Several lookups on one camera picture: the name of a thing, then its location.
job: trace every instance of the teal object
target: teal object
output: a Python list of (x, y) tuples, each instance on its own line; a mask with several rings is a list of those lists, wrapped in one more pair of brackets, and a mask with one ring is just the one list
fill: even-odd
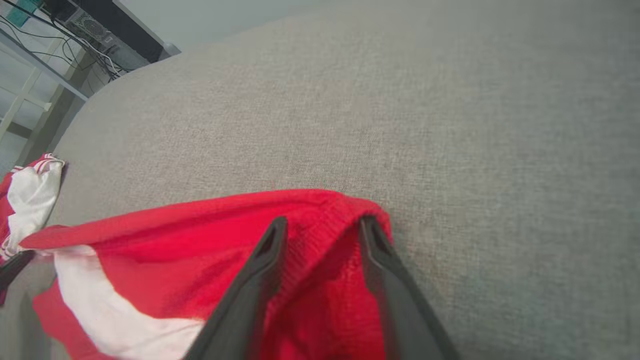
[[(42, 0), (18, 0), (16, 3), (19, 7), (27, 10), (30, 13), (36, 11), (36, 9), (42, 4)], [(12, 8), (9, 11), (9, 14), (6, 16), (7, 20), (9, 20), (13, 25), (16, 25), (18, 28), (21, 28), (22, 25), (27, 21), (29, 16), (24, 12)]]

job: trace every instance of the metal pole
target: metal pole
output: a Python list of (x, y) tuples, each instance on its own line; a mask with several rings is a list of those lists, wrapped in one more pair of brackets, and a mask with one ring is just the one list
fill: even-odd
[(54, 69), (48, 66), (44, 61), (42, 61), (39, 57), (33, 54), (31, 51), (25, 49), (16, 39), (12, 38), (9, 34), (4, 32), (4, 30), (0, 29), (0, 42), (9, 49), (15, 51), (22, 58), (30, 62), (37, 69), (40, 69), (45, 74), (49, 75), (53, 80), (57, 81), (60, 85), (69, 89), (72, 93), (76, 94), (80, 99), (87, 101), (89, 97), (82, 92), (82, 90), (75, 88), (71, 83), (64, 78), (64, 76), (58, 74)]

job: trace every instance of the red and white garment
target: red and white garment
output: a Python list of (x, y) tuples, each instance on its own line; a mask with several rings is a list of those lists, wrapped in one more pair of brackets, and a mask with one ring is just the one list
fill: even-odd
[(57, 279), (37, 296), (42, 327), (74, 359), (184, 357), (269, 224), (288, 221), (282, 285), (268, 304), (261, 359), (383, 359), (357, 222), (375, 203), (324, 190), (176, 204), (22, 242), (52, 251)]
[(0, 183), (0, 264), (22, 250), (24, 238), (44, 226), (58, 198), (64, 166), (53, 154), (44, 154), (5, 175)]

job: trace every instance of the red cloth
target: red cloth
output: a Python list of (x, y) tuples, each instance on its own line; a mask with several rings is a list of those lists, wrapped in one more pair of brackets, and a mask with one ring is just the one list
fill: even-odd
[[(377, 303), (364, 284), (356, 223), (375, 203), (323, 190), (254, 193), (176, 204), (26, 238), (31, 249), (90, 245), (115, 291), (154, 318), (206, 320), (274, 218), (288, 221), (282, 287), (269, 303), (263, 359), (383, 359)], [(101, 354), (58, 283), (34, 307), (73, 358)]]

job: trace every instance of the white cable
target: white cable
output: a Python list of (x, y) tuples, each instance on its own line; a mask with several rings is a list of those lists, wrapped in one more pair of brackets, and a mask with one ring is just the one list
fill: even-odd
[(120, 77), (120, 73), (118, 72), (118, 70), (116, 70), (116, 67), (113, 65), (113, 60), (111, 60), (111, 58), (109, 56), (106, 56), (105, 54), (102, 54), (100, 51), (96, 50), (96, 48), (91, 46), (91, 44), (89, 44), (89, 42), (86, 41), (85, 39), (79, 38), (78, 40), (82, 41), (82, 43), (84, 45), (87, 45), (88, 47), (91, 47), (93, 49), (93, 51), (95, 51), (96, 53), (98, 53), (98, 54), (104, 56), (105, 58), (109, 59), (109, 62), (111, 63), (111, 68), (113, 69), (113, 72), (116, 73), (116, 77), (118, 77), (118, 78)]

